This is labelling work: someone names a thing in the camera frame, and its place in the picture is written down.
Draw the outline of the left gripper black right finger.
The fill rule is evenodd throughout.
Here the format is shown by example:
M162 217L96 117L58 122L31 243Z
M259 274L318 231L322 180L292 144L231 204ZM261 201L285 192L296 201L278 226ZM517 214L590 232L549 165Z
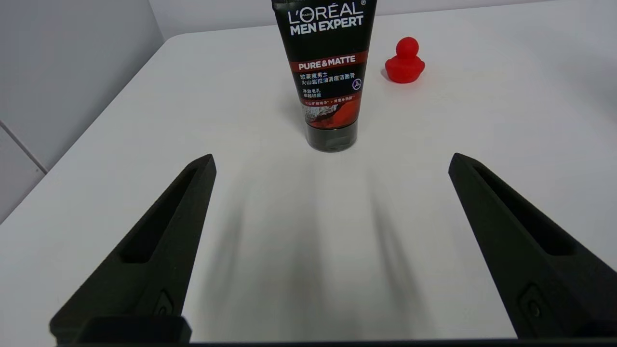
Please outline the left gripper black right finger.
M615 338L617 274L483 163L449 176L519 338Z

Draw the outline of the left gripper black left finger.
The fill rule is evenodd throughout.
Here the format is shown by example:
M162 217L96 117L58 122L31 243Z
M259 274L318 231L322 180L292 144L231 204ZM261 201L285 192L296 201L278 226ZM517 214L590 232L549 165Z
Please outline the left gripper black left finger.
M53 316L57 343L189 343L182 310L215 178L211 154L179 173Z

